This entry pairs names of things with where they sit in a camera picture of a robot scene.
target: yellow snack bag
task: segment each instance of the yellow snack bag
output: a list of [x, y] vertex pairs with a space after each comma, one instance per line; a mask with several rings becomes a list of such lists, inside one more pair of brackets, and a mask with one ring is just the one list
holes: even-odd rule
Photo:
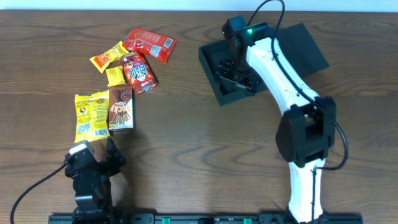
[[95, 141], [109, 136], [108, 118], [109, 93], [94, 93], [86, 96], [75, 96], [76, 106], [76, 142]]
[[129, 53], [129, 51], [122, 46], [122, 42], [120, 41], [105, 53], [90, 58], [90, 61], [99, 70], [99, 72], [103, 73], [111, 62], [119, 60], [127, 53]]
[[105, 70], [105, 72], [106, 76], [108, 77], [108, 82], [109, 82], [108, 87], [126, 84], [122, 66], [109, 68]]

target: cable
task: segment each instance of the cable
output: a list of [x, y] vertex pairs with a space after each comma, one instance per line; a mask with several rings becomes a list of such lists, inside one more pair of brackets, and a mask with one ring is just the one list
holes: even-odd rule
[[27, 195], [32, 189], [37, 187], [42, 182], [45, 182], [46, 180], [48, 180], [49, 178], [51, 178], [52, 176], [57, 174], [57, 172], [60, 172], [64, 167], [65, 167], [65, 164], [62, 165], [61, 167], [59, 167], [56, 171], [52, 172], [50, 175], [48, 175], [48, 176], [44, 177], [42, 180], [38, 181], [36, 184], [30, 186], [28, 189], [26, 189], [26, 191], [24, 193], [22, 193], [21, 196], [19, 196], [19, 198], [17, 199], [17, 201], [15, 202], [14, 206], [12, 206], [12, 209], [11, 209], [11, 214], [10, 214], [10, 222], [11, 222], [11, 224], [15, 224], [14, 223], [15, 210], [17, 209], [17, 206], [18, 206], [19, 202], [21, 202], [21, 200], [25, 197], [25, 195]]
[[[251, 16], [248, 25], [250, 25], [251, 21], [253, 20], [254, 16], [257, 14], [258, 10], [260, 10], [260, 8], [265, 5], [265, 3], [270, 2], [272, 0], [266, 0], [264, 1], [253, 13], [253, 15]], [[282, 70], [283, 74], [286, 76], [286, 78], [288, 79], [288, 81], [293, 85], [293, 87], [297, 90], [297, 92], [302, 95], [306, 100], [308, 100], [308, 102], [310, 102], [311, 105], [315, 106], [317, 110], [321, 111], [323, 114], [326, 114], [328, 116], [331, 117], [331, 120], [333, 122], [333, 125], [335, 126], [335, 128], [337, 129], [337, 131], [339, 132], [340, 136], [341, 136], [341, 140], [343, 141], [343, 145], [344, 145], [344, 158], [343, 160], [340, 162], [340, 164], [338, 166], [335, 167], [316, 167], [314, 168], [314, 170], [312, 170], [313, 173], [313, 182], [312, 182], [312, 217], [311, 217], [311, 223], [313, 223], [314, 221], [314, 209], [315, 209], [315, 187], [316, 187], [316, 176], [317, 176], [317, 170], [328, 170], [328, 171], [332, 171], [332, 170], [339, 170], [341, 169], [345, 164], [346, 164], [346, 160], [348, 159], [348, 142], [347, 142], [347, 138], [346, 135], [343, 132], [343, 129], [340, 127], [340, 125], [337, 123], [336, 119], [333, 118], [330, 114], [327, 113], [327, 111], [324, 109], [324, 107], [319, 104], [319, 102], [316, 102], [315, 100], [311, 99], [308, 95], [306, 95], [304, 93], [304, 91], [292, 80], [292, 78], [290, 77], [290, 75], [286, 72], [285, 68], [283, 67], [283, 65], [281, 64], [281, 62], [279, 61], [278, 55], [275, 52], [275, 37], [276, 37], [276, 33], [279, 29], [280, 26], [280, 22], [282, 21], [282, 18], [284, 16], [285, 13], [285, 3], [283, 2], [283, 0], [274, 0], [274, 1], [279, 1], [282, 4], [282, 12], [280, 14], [278, 23], [275, 27], [275, 31], [274, 31], [274, 35], [271, 37], [271, 50], [272, 50], [272, 56], [274, 57], [276, 63], [278, 64], [279, 68]]]

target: barcode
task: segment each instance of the barcode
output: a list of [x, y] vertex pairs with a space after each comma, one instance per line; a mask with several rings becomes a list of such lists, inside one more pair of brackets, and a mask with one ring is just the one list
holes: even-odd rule
[[78, 134], [85, 133], [85, 132], [87, 132], [89, 130], [90, 130], [90, 124], [89, 123], [88, 124], [81, 124], [81, 125], [77, 126], [77, 133]]
[[159, 55], [160, 50], [162, 50], [161, 46], [158, 45], [153, 45], [152, 48], [150, 49], [150, 54], [152, 56], [154, 56], [155, 58], [157, 58], [157, 56]]
[[163, 46], [165, 46], [165, 47], [167, 47], [167, 49], [169, 49], [170, 46], [172, 45], [172, 43], [173, 43], [173, 39], [167, 38], [167, 40], [166, 40], [166, 42], [164, 42]]
[[107, 136], [107, 135], [108, 135], [108, 130], [107, 129], [94, 131], [94, 136]]

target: table surface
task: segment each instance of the table surface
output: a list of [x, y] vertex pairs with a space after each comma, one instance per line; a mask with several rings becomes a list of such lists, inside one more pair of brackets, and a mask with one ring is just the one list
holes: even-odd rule
[[[283, 210], [289, 167], [275, 133], [269, 92], [220, 107], [198, 60], [199, 46], [223, 38], [227, 18], [250, 12], [0, 11], [0, 222], [18, 196], [58, 168], [75, 138], [75, 94], [106, 90], [89, 58], [140, 27], [178, 39], [167, 65], [148, 57], [159, 86], [135, 97], [136, 130], [117, 135], [127, 157], [112, 178], [113, 198], [159, 213]], [[274, 25], [279, 12], [260, 12]], [[345, 168], [322, 177], [329, 212], [361, 213], [365, 223], [398, 219], [398, 14], [286, 12], [303, 22], [330, 63], [305, 77], [336, 101], [349, 140]], [[96, 157], [105, 141], [93, 142]], [[327, 165], [341, 160], [336, 140]], [[20, 203], [16, 223], [46, 223], [75, 207], [72, 180], [44, 182]]]

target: brown box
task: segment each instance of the brown box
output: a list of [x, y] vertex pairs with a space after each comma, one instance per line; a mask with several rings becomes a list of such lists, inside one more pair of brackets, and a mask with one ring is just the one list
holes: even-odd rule
[[134, 128], [134, 113], [131, 86], [116, 86], [109, 89], [109, 130]]

